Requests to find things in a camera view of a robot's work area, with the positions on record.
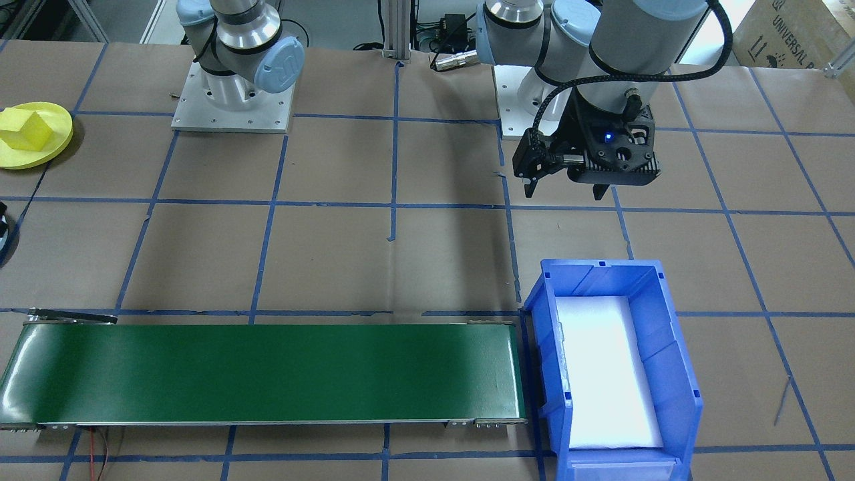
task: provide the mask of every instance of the blue plastic bin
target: blue plastic bin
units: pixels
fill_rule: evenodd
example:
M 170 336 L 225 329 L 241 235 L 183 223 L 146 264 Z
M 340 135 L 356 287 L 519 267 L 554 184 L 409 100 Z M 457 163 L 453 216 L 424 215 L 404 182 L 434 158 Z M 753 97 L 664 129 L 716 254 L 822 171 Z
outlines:
M 557 454 L 557 481 L 676 481 L 689 476 L 703 401 L 662 265 L 656 260 L 544 260 L 524 308 L 540 349 L 545 404 Z M 556 299 L 626 296 L 656 412 L 661 448 L 571 449 L 573 386 L 565 364 Z

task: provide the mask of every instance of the metal pole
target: metal pole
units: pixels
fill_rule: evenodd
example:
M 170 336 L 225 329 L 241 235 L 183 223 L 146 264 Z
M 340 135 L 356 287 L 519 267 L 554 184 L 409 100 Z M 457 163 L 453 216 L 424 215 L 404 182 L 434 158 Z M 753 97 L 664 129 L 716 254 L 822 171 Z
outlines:
M 849 45 L 834 60 L 825 64 L 823 72 L 825 72 L 826 77 L 836 79 L 853 60 L 855 60 L 855 39 L 852 39 Z
M 104 31 L 103 27 L 101 27 L 101 24 L 98 23 L 97 18 L 95 18 L 95 14 L 92 13 L 92 9 L 86 0 L 68 0 L 68 4 L 71 5 L 74 13 L 77 14 L 77 18 L 80 19 L 80 23 L 89 30 L 89 33 L 91 33 L 92 37 L 95 37 L 95 40 L 102 44 L 109 43 L 107 33 Z
M 389 0 L 386 3 L 386 41 L 383 56 L 410 61 L 410 9 L 412 0 Z
M 36 15 L 42 10 L 46 0 L 23 0 L 24 4 L 18 10 L 18 15 L 11 20 L 11 25 L 6 31 L 6 39 L 23 39 L 24 34 L 30 29 Z

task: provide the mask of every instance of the yellow cube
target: yellow cube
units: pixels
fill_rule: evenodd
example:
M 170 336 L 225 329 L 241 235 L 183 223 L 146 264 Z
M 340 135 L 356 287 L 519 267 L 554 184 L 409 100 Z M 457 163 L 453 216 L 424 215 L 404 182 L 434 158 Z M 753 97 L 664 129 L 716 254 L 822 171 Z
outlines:
M 19 151 L 40 151 L 53 130 L 33 110 L 10 107 L 0 112 L 0 140 Z

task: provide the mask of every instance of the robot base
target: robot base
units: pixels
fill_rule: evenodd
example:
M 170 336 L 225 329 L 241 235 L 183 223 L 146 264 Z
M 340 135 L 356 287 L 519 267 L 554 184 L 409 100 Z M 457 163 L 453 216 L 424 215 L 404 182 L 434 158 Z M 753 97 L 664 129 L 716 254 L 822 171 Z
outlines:
M 496 65 L 493 67 L 493 79 L 496 82 L 496 102 L 498 103 L 499 117 L 502 119 L 502 138 L 507 140 L 517 140 L 522 137 L 522 133 L 532 126 L 534 114 L 529 113 L 526 105 L 523 105 L 518 91 L 522 80 L 531 70 L 531 67 L 521 67 L 517 65 Z M 559 99 L 553 101 L 554 104 L 559 104 Z M 559 114 L 563 109 L 563 104 L 559 106 Z M 540 122 L 540 131 L 545 134 L 551 134 L 558 128 L 558 120 L 550 122 L 544 117 Z
M 203 70 L 194 62 L 181 91 L 172 128 L 188 132 L 284 134 L 291 119 L 294 87 L 282 93 L 259 92 L 258 102 L 249 110 L 223 110 L 206 98 Z

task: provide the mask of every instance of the green conveyor belt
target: green conveyor belt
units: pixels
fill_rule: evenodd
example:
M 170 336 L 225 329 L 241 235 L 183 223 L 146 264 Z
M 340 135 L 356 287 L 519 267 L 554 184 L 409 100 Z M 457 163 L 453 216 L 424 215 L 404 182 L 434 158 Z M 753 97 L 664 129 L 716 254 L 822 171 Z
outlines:
M 25 325 L 0 427 L 525 417 L 512 326 Z

